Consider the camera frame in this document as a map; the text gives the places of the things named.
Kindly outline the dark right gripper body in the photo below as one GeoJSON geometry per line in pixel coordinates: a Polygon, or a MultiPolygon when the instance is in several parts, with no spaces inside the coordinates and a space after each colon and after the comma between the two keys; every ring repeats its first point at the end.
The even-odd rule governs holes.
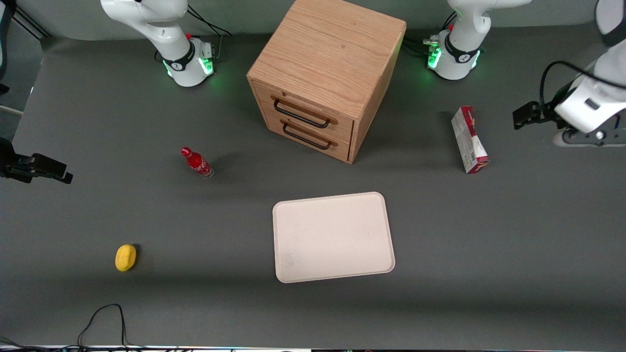
{"type": "Polygon", "coordinates": [[[0,176],[2,178],[22,180],[22,176],[14,174],[13,168],[18,166],[20,157],[14,151],[13,145],[5,138],[0,139],[0,176]]]}

